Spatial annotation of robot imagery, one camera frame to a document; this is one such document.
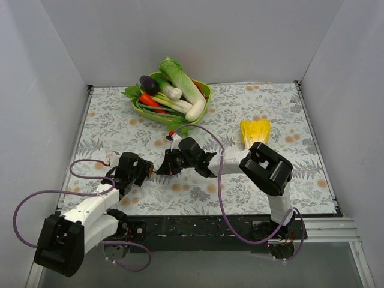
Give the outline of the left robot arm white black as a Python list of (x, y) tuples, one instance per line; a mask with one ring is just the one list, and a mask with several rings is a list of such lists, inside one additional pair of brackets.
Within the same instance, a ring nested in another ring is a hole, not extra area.
[(153, 170), (153, 163), (132, 152), (111, 154), (109, 171), (99, 177), (96, 191), (72, 210), (50, 215), (43, 223), (34, 262), (66, 277), (80, 268), (84, 256), (98, 244), (121, 248), (140, 248), (147, 225), (114, 209), (132, 188), (141, 186)]

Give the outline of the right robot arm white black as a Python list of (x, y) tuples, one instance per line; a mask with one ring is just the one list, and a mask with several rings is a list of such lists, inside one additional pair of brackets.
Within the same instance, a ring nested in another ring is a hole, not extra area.
[(165, 150), (158, 175), (177, 175), (182, 169), (194, 169), (205, 178), (244, 174), (268, 197), (272, 233), (278, 238), (293, 232), (295, 212), (290, 199), (291, 162), (262, 142), (251, 148), (220, 156), (206, 152), (191, 137), (176, 140)]

